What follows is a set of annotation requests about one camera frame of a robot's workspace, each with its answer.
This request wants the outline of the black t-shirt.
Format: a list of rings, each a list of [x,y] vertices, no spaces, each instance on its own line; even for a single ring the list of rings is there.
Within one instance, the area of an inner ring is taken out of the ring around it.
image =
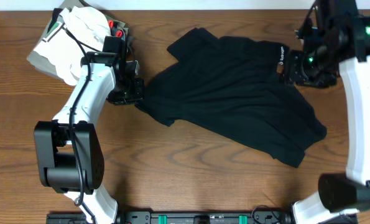
[[[325,139],[313,107],[280,80],[287,45],[195,28],[167,51],[175,64],[152,79],[137,104],[159,123],[185,120],[292,167]]]

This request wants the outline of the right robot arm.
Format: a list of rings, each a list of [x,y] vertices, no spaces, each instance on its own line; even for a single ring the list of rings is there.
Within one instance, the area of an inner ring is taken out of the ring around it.
[[[289,52],[283,81],[327,88],[341,78],[349,153],[344,173],[322,174],[318,190],[281,212],[279,223],[356,223],[370,210],[370,16],[354,0],[315,0],[297,30],[302,50]]]

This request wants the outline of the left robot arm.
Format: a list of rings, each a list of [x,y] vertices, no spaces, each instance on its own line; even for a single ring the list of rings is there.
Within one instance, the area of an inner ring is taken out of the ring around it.
[[[66,105],[34,128],[41,184],[63,194],[79,213],[52,213],[47,223],[125,223],[125,213],[103,184],[104,157],[96,124],[106,102],[133,105],[144,98],[139,62],[126,37],[107,36],[103,49],[85,52],[81,77]]]

